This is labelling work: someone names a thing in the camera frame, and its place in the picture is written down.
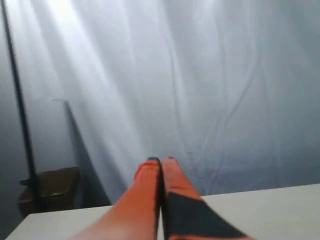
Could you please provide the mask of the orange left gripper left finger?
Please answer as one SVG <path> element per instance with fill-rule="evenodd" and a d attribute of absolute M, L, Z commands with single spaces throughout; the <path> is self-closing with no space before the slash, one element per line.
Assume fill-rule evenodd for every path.
<path fill-rule="evenodd" d="M 161 163 L 150 157 L 139 165 L 133 184 L 102 217 L 72 240 L 155 240 L 160 212 Z"/>

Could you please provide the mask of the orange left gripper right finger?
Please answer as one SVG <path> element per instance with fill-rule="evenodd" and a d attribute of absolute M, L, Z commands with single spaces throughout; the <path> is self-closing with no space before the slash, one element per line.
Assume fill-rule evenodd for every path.
<path fill-rule="evenodd" d="M 162 222 L 166 240 L 252 239 L 208 206 L 175 158 L 167 156 L 162 160 L 162 174 Z"/>

